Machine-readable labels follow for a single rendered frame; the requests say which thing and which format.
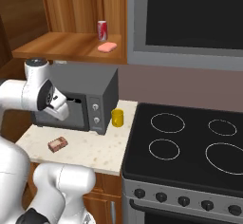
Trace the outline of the wooden drawer front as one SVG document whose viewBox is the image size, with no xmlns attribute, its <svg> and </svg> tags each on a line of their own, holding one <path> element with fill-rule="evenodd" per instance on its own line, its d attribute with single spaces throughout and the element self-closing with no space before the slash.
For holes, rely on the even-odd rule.
<svg viewBox="0 0 243 224">
<path fill-rule="evenodd" d="M 120 196 L 122 194 L 122 179 L 120 176 L 97 173 L 93 192 Z"/>
</svg>

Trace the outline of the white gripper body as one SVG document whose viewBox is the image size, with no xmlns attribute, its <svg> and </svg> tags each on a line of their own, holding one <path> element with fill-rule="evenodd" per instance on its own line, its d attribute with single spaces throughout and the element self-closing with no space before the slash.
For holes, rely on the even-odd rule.
<svg viewBox="0 0 243 224">
<path fill-rule="evenodd" d="M 64 121 L 69 115 L 66 98 L 52 100 L 50 105 L 45 109 L 45 112 L 60 121 Z"/>
</svg>

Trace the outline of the open wooden wall cabinet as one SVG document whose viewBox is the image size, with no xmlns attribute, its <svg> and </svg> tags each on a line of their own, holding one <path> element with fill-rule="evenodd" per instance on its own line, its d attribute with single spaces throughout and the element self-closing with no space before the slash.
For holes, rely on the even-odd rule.
<svg viewBox="0 0 243 224">
<path fill-rule="evenodd" d="M 15 58 L 125 65 L 127 63 L 126 0 L 43 0 L 48 32 L 12 51 Z M 98 38 L 98 22 L 107 23 L 107 40 Z M 109 53 L 98 46 L 116 43 Z"/>
</svg>

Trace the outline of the pink bar soap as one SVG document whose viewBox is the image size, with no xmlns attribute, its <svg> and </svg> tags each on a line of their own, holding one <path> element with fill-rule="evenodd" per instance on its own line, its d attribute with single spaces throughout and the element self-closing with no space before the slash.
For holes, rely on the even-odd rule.
<svg viewBox="0 0 243 224">
<path fill-rule="evenodd" d="M 117 47 L 116 43 L 106 42 L 98 46 L 98 51 L 103 53 L 109 53 Z"/>
</svg>

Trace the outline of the black and steel stove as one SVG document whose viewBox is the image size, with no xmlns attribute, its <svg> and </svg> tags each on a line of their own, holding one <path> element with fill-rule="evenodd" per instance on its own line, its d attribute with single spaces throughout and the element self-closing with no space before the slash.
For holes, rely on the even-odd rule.
<svg viewBox="0 0 243 224">
<path fill-rule="evenodd" d="M 122 224 L 199 224 L 151 215 L 137 205 L 217 220 L 243 222 L 243 113 L 141 103 L 122 163 Z M 137 198 L 136 189 L 145 191 Z M 167 200 L 158 202 L 156 193 Z M 180 196 L 190 204 L 178 204 Z M 203 200 L 214 208 L 205 211 Z M 242 209 L 229 213 L 230 205 Z"/>
</svg>

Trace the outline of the red soda can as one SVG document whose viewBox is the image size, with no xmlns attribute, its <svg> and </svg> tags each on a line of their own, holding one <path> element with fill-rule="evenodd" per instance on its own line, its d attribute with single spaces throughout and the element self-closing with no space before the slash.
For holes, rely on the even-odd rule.
<svg viewBox="0 0 243 224">
<path fill-rule="evenodd" d="M 100 41 L 107 40 L 107 23 L 105 21 L 98 22 L 98 38 Z"/>
</svg>

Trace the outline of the grey microwave oven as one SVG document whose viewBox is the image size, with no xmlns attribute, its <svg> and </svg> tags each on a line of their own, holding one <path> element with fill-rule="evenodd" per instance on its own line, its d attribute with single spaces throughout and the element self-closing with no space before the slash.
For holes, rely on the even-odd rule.
<svg viewBox="0 0 243 224">
<path fill-rule="evenodd" d="M 48 113 L 33 112 L 32 123 L 79 131 L 95 131 L 104 135 L 111 119 L 111 111 L 119 100 L 118 68 L 114 65 L 89 63 L 53 64 L 51 80 L 66 96 L 69 116 L 59 121 Z M 93 104 L 99 106 L 94 111 Z"/>
</svg>

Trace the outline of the grey range hood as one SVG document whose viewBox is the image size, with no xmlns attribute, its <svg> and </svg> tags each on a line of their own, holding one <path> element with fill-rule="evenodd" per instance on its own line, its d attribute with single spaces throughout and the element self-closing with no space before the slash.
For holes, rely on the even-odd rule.
<svg viewBox="0 0 243 224">
<path fill-rule="evenodd" d="M 127 0 L 127 62 L 243 71 L 243 0 Z"/>
</svg>

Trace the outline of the wooden base cabinet door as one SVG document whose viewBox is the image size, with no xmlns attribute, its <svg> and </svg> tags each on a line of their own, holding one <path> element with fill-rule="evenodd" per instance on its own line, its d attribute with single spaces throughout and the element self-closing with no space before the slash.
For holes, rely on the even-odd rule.
<svg viewBox="0 0 243 224">
<path fill-rule="evenodd" d="M 94 216 L 97 224 L 112 224 L 110 202 L 116 203 L 116 224 L 122 224 L 122 198 L 100 193 L 84 195 L 86 209 Z"/>
</svg>

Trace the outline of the yellow mug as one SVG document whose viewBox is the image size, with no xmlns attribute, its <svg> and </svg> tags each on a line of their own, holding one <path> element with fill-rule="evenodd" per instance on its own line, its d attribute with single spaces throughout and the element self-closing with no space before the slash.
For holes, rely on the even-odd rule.
<svg viewBox="0 0 243 224">
<path fill-rule="evenodd" d="M 123 111 L 119 108 L 115 108 L 111 111 L 112 125 L 115 127 L 123 126 Z"/>
</svg>

